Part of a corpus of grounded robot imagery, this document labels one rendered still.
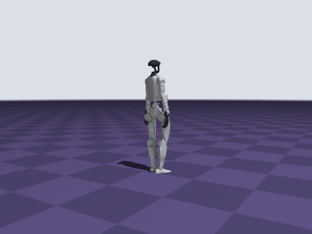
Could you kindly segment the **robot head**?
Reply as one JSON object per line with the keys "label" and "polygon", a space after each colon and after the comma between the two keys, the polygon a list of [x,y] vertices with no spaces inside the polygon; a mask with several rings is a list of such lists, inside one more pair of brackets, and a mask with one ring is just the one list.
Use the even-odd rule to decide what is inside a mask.
{"label": "robot head", "polygon": [[[148,66],[152,66],[155,70],[154,72],[151,73],[149,77],[156,76],[156,74],[159,72],[159,65],[160,65],[160,62],[158,60],[149,61]],[[156,70],[156,66],[158,67],[158,70]]]}

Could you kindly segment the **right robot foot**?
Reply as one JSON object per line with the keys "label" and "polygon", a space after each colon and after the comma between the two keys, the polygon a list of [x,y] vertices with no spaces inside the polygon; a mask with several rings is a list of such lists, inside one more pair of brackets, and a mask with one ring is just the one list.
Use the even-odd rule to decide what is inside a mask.
{"label": "right robot foot", "polygon": [[156,173],[156,174],[167,173],[167,172],[171,172],[171,171],[170,171],[170,170],[165,170],[164,168],[163,168],[163,170],[159,170],[159,169],[156,169],[156,170],[155,170],[155,173]]}

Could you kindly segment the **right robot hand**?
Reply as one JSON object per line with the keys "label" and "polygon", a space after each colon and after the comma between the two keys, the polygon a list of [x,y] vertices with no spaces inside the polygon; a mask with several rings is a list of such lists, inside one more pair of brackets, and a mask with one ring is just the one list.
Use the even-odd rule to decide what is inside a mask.
{"label": "right robot hand", "polygon": [[168,126],[169,123],[169,115],[167,115],[167,111],[164,112],[164,116],[165,116],[165,120],[164,120],[164,125],[162,126],[162,128],[166,128]]}

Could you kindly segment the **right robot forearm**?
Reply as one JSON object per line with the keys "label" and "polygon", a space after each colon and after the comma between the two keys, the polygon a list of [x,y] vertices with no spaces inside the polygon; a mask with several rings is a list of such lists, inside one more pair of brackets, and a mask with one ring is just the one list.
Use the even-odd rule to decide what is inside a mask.
{"label": "right robot forearm", "polygon": [[163,94],[162,105],[163,105],[164,112],[167,111],[167,115],[169,115],[170,112],[169,112],[169,107],[168,107],[168,96],[167,96],[167,94]]}

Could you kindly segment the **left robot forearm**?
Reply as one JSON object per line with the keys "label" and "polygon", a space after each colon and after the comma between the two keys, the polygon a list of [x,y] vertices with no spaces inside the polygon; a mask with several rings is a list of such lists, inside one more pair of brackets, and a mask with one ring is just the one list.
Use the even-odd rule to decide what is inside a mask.
{"label": "left robot forearm", "polygon": [[149,112],[149,108],[151,107],[151,101],[149,101],[149,99],[145,98],[145,102],[146,102],[146,109],[147,110],[147,113]]}

